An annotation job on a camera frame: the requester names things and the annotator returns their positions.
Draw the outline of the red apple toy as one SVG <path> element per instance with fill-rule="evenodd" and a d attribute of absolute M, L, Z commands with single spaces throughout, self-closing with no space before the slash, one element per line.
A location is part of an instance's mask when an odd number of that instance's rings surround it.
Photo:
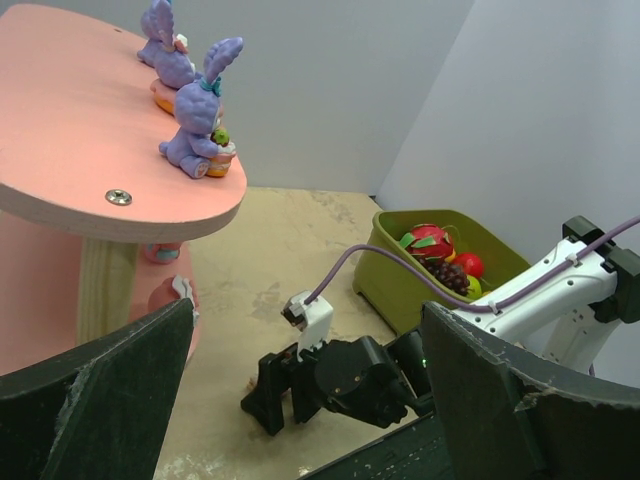
<path fill-rule="evenodd" d="M 464 252 L 457 254 L 451 263 L 461 267 L 465 274 L 475 278 L 481 278 L 484 274 L 484 262 L 474 253 Z"/>

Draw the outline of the pink white cake toy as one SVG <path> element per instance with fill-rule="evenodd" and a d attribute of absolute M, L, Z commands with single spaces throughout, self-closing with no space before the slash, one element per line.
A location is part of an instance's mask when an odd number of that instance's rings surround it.
<path fill-rule="evenodd" d="M 193 304 L 193 323 L 198 324 L 199 300 L 194 282 L 181 275 L 166 278 L 149 296 L 147 308 L 150 312 L 181 299 L 189 299 Z"/>

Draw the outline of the purple bunny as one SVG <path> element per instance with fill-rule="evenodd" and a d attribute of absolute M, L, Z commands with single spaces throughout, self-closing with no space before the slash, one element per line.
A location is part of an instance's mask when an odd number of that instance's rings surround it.
<path fill-rule="evenodd" d="M 175 98 L 178 90 L 192 83 L 197 77 L 195 64 L 188 54 L 180 50 L 184 48 L 174 39 L 174 14 L 170 1 L 160 0 L 156 9 L 156 24 L 163 46 L 155 57 L 157 79 L 150 89 L 156 104 L 169 114 L 174 113 Z"/>

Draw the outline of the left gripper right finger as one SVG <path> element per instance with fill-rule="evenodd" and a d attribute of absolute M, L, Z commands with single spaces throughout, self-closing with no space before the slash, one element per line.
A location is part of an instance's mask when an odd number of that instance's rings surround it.
<path fill-rule="evenodd" d="M 421 330 L 456 478 L 638 478 L 638 389 L 544 360 L 434 302 Z"/>

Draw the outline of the small purple bunny cupcake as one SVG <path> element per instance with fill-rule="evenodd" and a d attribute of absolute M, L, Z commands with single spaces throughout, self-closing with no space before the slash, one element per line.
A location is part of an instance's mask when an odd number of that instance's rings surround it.
<path fill-rule="evenodd" d="M 173 115 L 179 128 L 171 140 L 158 145 L 158 150 L 192 179 L 205 176 L 218 154 L 219 146 L 211 139 L 220 110 L 218 79 L 243 47 L 242 37 L 216 42 L 205 56 L 204 72 L 177 91 Z"/>

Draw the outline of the green pear toy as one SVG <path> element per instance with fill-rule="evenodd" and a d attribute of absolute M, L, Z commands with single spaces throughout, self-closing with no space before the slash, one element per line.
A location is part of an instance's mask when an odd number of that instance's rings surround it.
<path fill-rule="evenodd" d="M 470 300 L 477 300 L 483 296 L 483 289 L 479 279 L 472 275 L 467 276 L 468 286 L 466 296 Z"/>

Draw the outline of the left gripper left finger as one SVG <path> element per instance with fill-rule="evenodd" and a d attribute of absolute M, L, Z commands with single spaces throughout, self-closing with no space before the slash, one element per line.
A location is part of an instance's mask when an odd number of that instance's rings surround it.
<path fill-rule="evenodd" d="M 194 331 L 172 302 L 1 378 L 4 479 L 150 479 Z"/>

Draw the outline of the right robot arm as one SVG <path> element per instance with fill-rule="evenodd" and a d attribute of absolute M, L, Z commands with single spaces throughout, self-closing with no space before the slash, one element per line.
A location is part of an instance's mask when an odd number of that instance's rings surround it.
<path fill-rule="evenodd" d="M 422 281 L 443 310 L 510 343 L 555 324 L 542 357 L 576 371 L 589 369 L 612 331 L 639 319 L 639 258 L 577 216 L 540 261 L 493 291 L 483 291 L 432 225 L 413 227 L 391 260 Z M 296 423 L 328 410 L 386 428 L 409 412 L 430 415 L 434 400 L 422 336 L 411 329 L 380 344 L 369 336 L 332 340 L 333 308 L 320 289 L 300 292 L 283 307 L 298 340 L 262 357 L 241 409 L 269 434 L 284 426 L 289 396 Z"/>

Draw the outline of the purple bunny figure toy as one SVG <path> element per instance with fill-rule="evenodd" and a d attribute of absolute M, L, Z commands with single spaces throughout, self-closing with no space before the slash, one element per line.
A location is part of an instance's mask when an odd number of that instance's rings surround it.
<path fill-rule="evenodd" d="M 140 25 L 143 33 L 147 37 L 147 42 L 145 46 L 137 52 L 137 57 L 140 61 L 151 68 L 155 68 L 155 57 L 163 46 L 159 27 L 156 24 L 156 9 L 159 2 L 161 1 L 151 1 L 150 6 L 144 11 L 140 20 Z M 188 54 L 187 37 L 179 33 L 174 34 L 174 39 L 184 47 L 180 51 Z"/>

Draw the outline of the pink dragon fruit toy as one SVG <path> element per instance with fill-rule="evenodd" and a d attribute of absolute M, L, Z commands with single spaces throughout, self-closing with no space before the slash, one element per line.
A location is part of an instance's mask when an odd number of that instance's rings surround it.
<path fill-rule="evenodd" d="M 435 224 L 414 225 L 399 245 L 417 259 L 450 261 L 456 255 L 452 235 Z"/>

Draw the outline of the purple grape bunch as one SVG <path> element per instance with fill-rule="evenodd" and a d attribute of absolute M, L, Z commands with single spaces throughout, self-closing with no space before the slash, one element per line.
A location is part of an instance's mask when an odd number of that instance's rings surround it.
<path fill-rule="evenodd" d="M 419 263 L 447 289 L 461 296 L 469 294 L 471 282 L 460 266 L 441 259 L 421 258 Z"/>

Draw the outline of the strawberry cake toy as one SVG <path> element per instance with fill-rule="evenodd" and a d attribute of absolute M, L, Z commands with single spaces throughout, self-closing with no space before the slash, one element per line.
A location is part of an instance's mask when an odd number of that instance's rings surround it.
<path fill-rule="evenodd" d="M 257 378 L 256 377 L 251 377 L 247 382 L 247 386 L 246 386 L 247 390 L 251 391 L 251 390 L 255 389 L 256 386 L 257 386 L 257 383 L 258 383 Z"/>

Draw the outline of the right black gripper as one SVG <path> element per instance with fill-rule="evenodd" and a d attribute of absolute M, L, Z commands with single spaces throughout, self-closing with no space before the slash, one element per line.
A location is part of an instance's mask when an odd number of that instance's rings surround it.
<path fill-rule="evenodd" d="M 380 428 L 400 422 L 415 407 L 415 396 L 395 361 L 370 336 L 333 340 L 303 361 L 291 386 L 294 422 L 307 423 L 326 409 Z M 269 353 L 258 362 L 257 381 L 240 402 L 264 431 L 284 428 L 282 396 L 290 388 L 291 353 Z"/>

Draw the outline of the olive green plastic bin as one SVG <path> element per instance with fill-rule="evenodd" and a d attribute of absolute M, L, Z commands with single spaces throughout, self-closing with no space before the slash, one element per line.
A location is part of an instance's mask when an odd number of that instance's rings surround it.
<path fill-rule="evenodd" d="M 380 211 L 373 217 L 368 244 L 397 255 L 426 274 L 419 262 L 399 245 L 401 237 L 417 224 L 435 224 L 447 230 L 458 253 L 478 255 L 485 266 L 482 276 L 485 291 L 497 289 L 530 267 L 521 255 L 491 231 L 455 210 Z M 450 309 L 455 307 L 406 268 L 375 252 L 361 253 L 352 286 L 398 334 L 420 322 L 422 304 L 426 301 L 436 301 Z"/>

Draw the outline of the pink tiered shelf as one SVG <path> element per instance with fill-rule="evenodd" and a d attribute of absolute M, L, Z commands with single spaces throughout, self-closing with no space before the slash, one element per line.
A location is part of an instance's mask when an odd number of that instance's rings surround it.
<path fill-rule="evenodd" d="M 1 17 L 1 370 L 10 373 L 149 312 L 194 282 L 188 244 L 226 227 L 247 189 L 239 161 L 192 180 L 159 153 L 175 121 L 153 102 L 141 39 L 67 10 Z M 181 242 L 170 264 L 147 244 Z"/>

